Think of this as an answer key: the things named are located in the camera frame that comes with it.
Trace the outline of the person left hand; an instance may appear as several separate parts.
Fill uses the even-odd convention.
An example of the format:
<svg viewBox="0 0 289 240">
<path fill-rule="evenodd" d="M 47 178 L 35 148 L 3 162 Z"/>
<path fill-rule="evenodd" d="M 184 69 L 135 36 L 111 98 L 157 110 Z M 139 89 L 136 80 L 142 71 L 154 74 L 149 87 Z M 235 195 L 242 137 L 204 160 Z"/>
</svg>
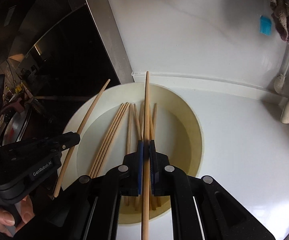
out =
<svg viewBox="0 0 289 240">
<path fill-rule="evenodd" d="M 13 237 L 24 225 L 26 225 L 35 215 L 30 196 L 27 195 L 20 202 L 20 216 L 22 222 L 15 226 L 15 218 L 8 211 L 0 208 L 0 232 L 8 237 Z"/>
</svg>

